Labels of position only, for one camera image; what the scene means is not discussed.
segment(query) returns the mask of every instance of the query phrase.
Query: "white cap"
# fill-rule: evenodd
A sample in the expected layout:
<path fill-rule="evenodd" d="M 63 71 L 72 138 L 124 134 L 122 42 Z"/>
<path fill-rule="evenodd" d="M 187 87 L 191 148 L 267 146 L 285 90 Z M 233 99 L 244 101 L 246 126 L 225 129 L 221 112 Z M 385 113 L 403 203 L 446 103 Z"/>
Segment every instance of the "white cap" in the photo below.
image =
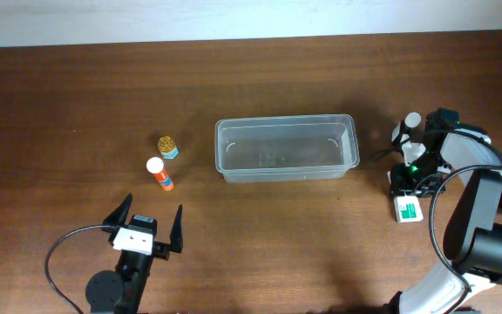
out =
<path fill-rule="evenodd" d="M 406 126 L 409 128 L 414 128 L 419 126 L 422 122 L 422 116 L 419 113 L 410 113 L 406 116 L 406 120 L 404 121 Z"/>
<path fill-rule="evenodd" d="M 151 174 L 159 174 L 164 170 L 164 161 L 158 157 L 152 157 L 146 162 L 146 170 Z"/>

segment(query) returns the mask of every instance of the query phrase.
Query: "transparent plastic bin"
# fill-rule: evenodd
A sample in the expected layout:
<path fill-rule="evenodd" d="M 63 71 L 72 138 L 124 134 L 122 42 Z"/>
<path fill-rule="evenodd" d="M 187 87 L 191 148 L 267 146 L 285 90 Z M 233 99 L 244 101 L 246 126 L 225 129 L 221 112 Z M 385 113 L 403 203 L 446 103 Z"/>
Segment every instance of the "transparent plastic bin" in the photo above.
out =
<path fill-rule="evenodd" d="M 359 163 L 347 114 L 220 120 L 215 152 L 232 183 L 335 179 Z"/>

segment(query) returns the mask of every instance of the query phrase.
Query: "white wall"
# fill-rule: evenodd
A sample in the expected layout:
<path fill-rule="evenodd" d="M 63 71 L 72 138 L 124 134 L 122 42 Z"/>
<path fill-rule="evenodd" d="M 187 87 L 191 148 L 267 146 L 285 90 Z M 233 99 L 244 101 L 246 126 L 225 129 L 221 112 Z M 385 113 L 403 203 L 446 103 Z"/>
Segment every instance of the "white wall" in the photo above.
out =
<path fill-rule="evenodd" d="M 502 29 L 502 0 L 0 0 L 0 46 Z"/>

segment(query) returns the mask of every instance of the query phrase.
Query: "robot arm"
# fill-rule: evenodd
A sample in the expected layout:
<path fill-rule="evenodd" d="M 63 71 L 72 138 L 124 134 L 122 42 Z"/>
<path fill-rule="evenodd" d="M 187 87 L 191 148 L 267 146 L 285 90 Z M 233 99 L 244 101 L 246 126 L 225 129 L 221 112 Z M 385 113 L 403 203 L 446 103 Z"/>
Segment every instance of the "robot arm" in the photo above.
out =
<path fill-rule="evenodd" d="M 491 143 L 484 130 L 458 123 L 455 112 L 439 109 L 428 116 L 427 133 L 440 127 L 471 133 Z M 391 195 L 393 189 L 397 195 L 415 195 L 418 191 L 412 186 L 432 174 L 450 172 L 452 167 L 501 164 L 489 149 L 460 134 L 435 133 L 424 137 L 424 144 L 429 147 L 426 154 L 409 165 L 405 162 L 393 167 Z M 402 154 L 407 161 L 406 155 L 411 157 L 412 153 L 409 147 L 404 148 Z M 397 171 L 411 167 L 418 170 Z M 494 223 L 498 208 L 502 208 L 502 171 L 476 170 L 461 174 L 460 178 L 466 189 L 445 231 L 444 254 L 470 284 L 471 292 L 464 296 L 464 283 L 439 262 L 417 286 L 393 298 L 387 306 L 389 313 L 449 313 L 461 297 L 465 302 L 482 290 L 502 284 L 502 225 Z M 432 188 L 441 181 L 442 177 L 434 175 L 432 182 L 426 182 L 424 191 L 435 192 Z"/>
<path fill-rule="evenodd" d="M 131 200 L 129 194 L 104 220 L 104 225 L 117 227 L 105 231 L 111 233 L 109 242 L 114 249 L 121 250 L 121 255 L 115 271 L 100 271 L 86 285 L 85 295 L 91 313 L 136 314 L 153 259 L 168 260 L 170 252 L 183 250 L 181 205 L 173 222 L 171 243 L 166 244 L 154 241 L 157 222 L 153 218 L 134 215 L 125 225 Z"/>

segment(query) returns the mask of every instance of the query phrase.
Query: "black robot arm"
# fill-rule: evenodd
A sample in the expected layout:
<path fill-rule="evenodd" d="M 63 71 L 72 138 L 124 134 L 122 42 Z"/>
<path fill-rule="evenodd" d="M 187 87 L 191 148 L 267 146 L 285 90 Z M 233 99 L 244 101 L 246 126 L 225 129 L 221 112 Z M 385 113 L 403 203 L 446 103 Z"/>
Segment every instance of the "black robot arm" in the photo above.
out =
<path fill-rule="evenodd" d="M 157 234 L 157 222 L 153 218 L 134 215 L 125 225 L 131 201 L 132 195 L 129 194 L 104 219 L 104 225 L 117 227 L 103 230 L 111 233 L 109 242 L 121 250 L 121 255 L 115 271 L 100 271 L 86 285 L 85 295 L 91 313 L 136 314 L 154 258 L 168 260 L 170 252 L 181 253 L 183 250 L 181 205 L 168 244 L 153 240 Z"/>
<path fill-rule="evenodd" d="M 502 284 L 502 176 L 477 170 L 462 193 L 444 232 L 444 254 L 459 273 L 488 277 Z"/>

